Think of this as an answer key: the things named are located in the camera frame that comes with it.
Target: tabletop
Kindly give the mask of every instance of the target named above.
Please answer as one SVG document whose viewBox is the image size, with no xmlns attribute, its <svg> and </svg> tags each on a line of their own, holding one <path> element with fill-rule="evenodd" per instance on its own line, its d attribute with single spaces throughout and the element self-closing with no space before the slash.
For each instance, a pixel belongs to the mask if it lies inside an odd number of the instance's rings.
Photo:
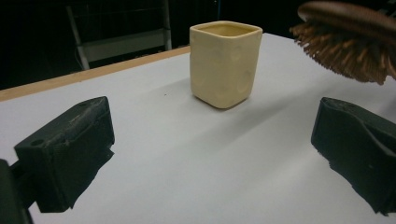
<svg viewBox="0 0 396 224">
<path fill-rule="evenodd" d="M 395 223 L 310 143 L 322 97 L 395 122 L 395 80 L 341 77 L 293 40 L 263 34 L 252 93 L 220 110 L 191 94 L 190 54 L 180 50 L 0 91 L 0 158 L 8 163 L 18 159 L 15 145 L 71 106 L 99 96 L 110 104 L 114 156 L 73 209 L 41 214 L 34 203 L 35 223 Z"/>
</svg>

